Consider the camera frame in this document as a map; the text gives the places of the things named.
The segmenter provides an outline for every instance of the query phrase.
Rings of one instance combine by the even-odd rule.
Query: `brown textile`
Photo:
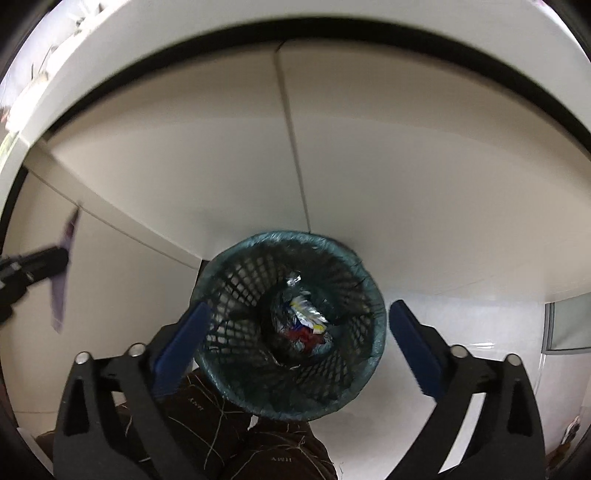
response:
[[[210,480],[337,479],[324,445],[307,422],[259,419],[249,430],[252,416],[222,398],[198,371],[186,376],[161,407],[177,443]],[[132,459],[158,478],[126,405],[117,410]],[[53,457],[52,432],[37,443]]]

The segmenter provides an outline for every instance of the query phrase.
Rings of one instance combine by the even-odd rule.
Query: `trash bag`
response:
[[[213,312],[195,361],[228,400],[276,420],[318,419],[365,386],[386,310],[359,257],[327,237],[277,231],[211,260],[191,302]]]

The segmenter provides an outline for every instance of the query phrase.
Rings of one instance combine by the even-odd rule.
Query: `wastebasket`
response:
[[[213,312],[196,362],[228,400],[270,419],[342,408],[384,351],[382,295],[360,258],[327,237],[250,237],[209,262],[191,301]]]

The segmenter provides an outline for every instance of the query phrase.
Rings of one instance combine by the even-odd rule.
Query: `window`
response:
[[[546,304],[544,353],[591,352],[591,293]]]

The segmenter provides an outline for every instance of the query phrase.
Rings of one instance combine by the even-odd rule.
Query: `metal screw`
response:
[[[468,350],[463,345],[454,345],[452,346],[452,355],[456,358],[466,358]]]
[[[130,354],[131,356],[140,356],[140,355],[143,355],[145,351],[146,351],[146,346],[143,343],[136,343],[136,344],[129,347],[129,350],[127,350],[127,353]]]
[[[82,365],[85,364],[89,358],[90,354],[88,352],[80,352],[78,355],[76,355],[75,361],[78,365]]]
[[[509,355],[507,355],[507,361],[514,367],[518,367],[521,365],[521,358],[519,358],[519,355],[516,355],[514,353],[510,353]]]

